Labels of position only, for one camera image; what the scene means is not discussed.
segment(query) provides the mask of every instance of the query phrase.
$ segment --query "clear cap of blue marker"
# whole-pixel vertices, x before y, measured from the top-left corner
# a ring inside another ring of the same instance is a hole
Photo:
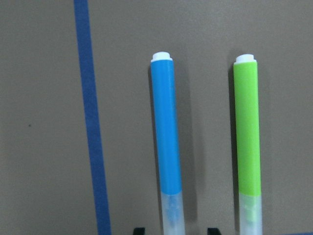
[[[174,62],[169,53],[153,55],[151,76],[164,235],[185,235]]]

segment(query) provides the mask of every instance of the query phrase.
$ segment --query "white tip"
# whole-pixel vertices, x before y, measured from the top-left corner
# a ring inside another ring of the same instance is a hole
[[[251,54],[240,55],[236,58],[235,64],[247,63],[247,62],[256,62],[256,60],[254,59],[254,55],[251,55]]]
[[[170,53],[165,52],[165,51],[160,51],[160,52],[153,54],[151,63],[154,61],[158,61],[158,60],[173,60],[173,59],[171,58]]]

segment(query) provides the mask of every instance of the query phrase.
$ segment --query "pen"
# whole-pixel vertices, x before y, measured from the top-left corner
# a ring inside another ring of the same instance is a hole
[[[153,55],[151,75],[164,235],[185,235],[174,63],[169,53]]]
[[[240,235],[262,235],[258,68],[251,54],[234,63]]]

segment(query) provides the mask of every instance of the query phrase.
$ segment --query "black object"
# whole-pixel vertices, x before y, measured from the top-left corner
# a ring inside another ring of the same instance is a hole
[[[208,228],[207,235],[222,235],[218,228]]]
[[[133,235],[145,235],[145,228],[135,228]]]

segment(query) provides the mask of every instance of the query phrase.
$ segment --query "clear cap of green marker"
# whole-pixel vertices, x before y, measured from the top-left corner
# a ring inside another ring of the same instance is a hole
[[[234,63],[240,235],[262,235],[258,65],[244,54]]]

